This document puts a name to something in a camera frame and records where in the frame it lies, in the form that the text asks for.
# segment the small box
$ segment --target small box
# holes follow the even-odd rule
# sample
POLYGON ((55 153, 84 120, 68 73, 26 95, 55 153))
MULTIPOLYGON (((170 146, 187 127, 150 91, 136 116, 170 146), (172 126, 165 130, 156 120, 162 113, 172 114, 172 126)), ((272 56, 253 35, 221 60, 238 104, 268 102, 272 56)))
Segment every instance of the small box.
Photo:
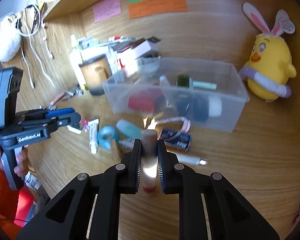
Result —
POLYGON ((133 49, 118 53, 117 57, 121 60, 122 65, 126 65, 139 57, 152 56, 156 53, 158 53, 158 46, 151 41, 144 41, 133 49))
POLYGON ((167 146, 188 151, 190 147, 191 134, 163 128, 159 139, 163 139, 167 146))

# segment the wall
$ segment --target wall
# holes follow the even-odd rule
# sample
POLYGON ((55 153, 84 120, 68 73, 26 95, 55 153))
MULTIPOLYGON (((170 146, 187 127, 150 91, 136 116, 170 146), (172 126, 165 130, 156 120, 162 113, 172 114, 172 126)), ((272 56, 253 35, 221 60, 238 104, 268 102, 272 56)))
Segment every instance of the wall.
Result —
POLYGON ((198 57, 231 62, 240 69, 248 60, 259 31, 242 13, 241 6, 254 4, 273 25, 275 0, 186 0, 187 13, 166 13, 130 20, 128 1, 120 0, 122 13, 95 23, 92 6, 82 12, 87 36, 156 36, 159 51, 167 57, 198 57))

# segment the lip balm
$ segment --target lip balm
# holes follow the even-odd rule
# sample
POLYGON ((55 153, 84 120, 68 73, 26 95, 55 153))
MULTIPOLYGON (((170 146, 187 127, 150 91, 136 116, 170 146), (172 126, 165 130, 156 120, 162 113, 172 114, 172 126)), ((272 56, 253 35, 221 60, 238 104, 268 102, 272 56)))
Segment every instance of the lip balm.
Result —
POLYGON ((88 122, 88 126, 89 126, 89 137, 90 137, 89 147, 91 153, 96 154, 98 149, 97 133, 99 127, 99 119, 97 118, 88 122))
POLYGON ((155 192, 157 177, 157 139, 158 132, 156 130, 142 131, 143 191, 146 193, 155 192))

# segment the transparent plastic storage box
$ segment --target transparent plastic storage box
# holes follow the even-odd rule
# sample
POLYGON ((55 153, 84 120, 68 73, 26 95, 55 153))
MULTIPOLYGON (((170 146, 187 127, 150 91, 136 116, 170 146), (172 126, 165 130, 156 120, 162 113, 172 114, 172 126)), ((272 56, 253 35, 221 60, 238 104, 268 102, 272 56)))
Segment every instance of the transparent plastic storage box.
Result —
POLYGON ((232 132, 249 95, 230 63, 193 58, 142 58, 103 84, 114 113, 155 120, 185 116, 193 125, 232 132), (169 83, 159 82, 166 76, 169 83), (215 90, 176 86, 178 75, 216 84, 215 90))

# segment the black object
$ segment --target black object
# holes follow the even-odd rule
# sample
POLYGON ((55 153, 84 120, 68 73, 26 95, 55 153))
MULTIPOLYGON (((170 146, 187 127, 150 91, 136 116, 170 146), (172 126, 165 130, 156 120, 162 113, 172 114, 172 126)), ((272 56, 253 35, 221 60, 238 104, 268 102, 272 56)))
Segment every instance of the black object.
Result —
POLYGON ((188 151, 190 147, 191 134, 163 128, 159 135, 159 139, 164 140, 165 145, 167 146, 188 151))
POLYGON ((191 86, 191 84, 190 84, 190 76, 184 75, 184 74, 178 75, 177 76, 176 86, 189 88, 191 86))
POLYGON ((23 187, 23 179, 14 168, 22 147, 50 138, 60 126, 76 124, 81 117, 72 108, 50 111, 34 109, 16 113, 17 94, 23 71, 16 67, 0 70, 0 146, 4 172, 12 190, 23 187))
POLYGON ((194 122, 206 122, 209 118, 209 99, 181 91, 176 95, 175 109, 178 115, 194 122))
POLYGON ((102 60, 103 58, 106 58, 107 55, 106 54, 101 54, 101 55, 98 55, 98 56, 95 56, 95 57, 92 57, 92 58, 89 58, 87 60, 84 60, 82 63, 79 64, 79 67, 85 67, 87 65, 90 65, 92 63, 95 63, 99 60, 102 60))
MULTIPOLYGON (((194 172, 166 151, 162 139, 157 147, 162 190, 179 194, 179 239, 208 239, 204 194, 212 240, 279 240, 276 231, 220 173, 194 172)), ((84 240, 96 194, 89 240, 118 239, 120 194, 138 191, 141 156, 141 141, 136 139, 120 164, 92 177, 79 174, 24 226, 16 240, 84 240)))
POLYGON ((134 41, 133 43, 131 43, 131 49, 134 49, 136 46, 139 46, 144 41, 146 41, 145 38, 141 38, 141 39, 139 39, 137 41, 134 41))
POLYGON ((152 43, 158 43, 161 40, 157 37, 152 36, 151 38, 148 39, 148 41, 151 41, 152 43))

